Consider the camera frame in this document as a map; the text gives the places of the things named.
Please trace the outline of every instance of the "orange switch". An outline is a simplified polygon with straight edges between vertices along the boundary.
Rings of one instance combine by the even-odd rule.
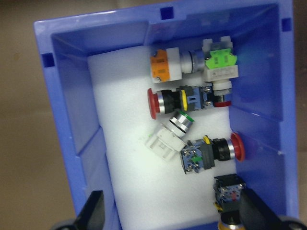
[[[157,54],[150,57],[152,66],[152,76],[157,78],[158,81],[168,81],[170,79],[167,52],[165,50],[157,50]]]

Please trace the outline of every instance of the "foam insert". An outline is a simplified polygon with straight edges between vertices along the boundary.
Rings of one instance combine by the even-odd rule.
[[[231,160],[215,161],[216,167],[210,170],[185,175],[179,155],[164,161],[146,148],[145,142],[155,127],[172,116],[151,119],[147,89],[175,90],[180,85],[202,83],[199,74],[194,74],[183,80],[153,84],[149,57],[155,50],[153,46],[137,46],[88,58],[124,230],[175,230],[217,221],[214,177],[236,172]],[[184,141],[204,135],[230,137],[228,108],[210,108],[189,115],[195,122]]]

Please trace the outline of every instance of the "floor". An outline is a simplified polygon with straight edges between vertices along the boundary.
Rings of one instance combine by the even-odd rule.
[[[0,228],[49,229],[74,217],[33,22],[165,0],[0,0]],[[300,215],[307,223],[307,1],[294,0]]]

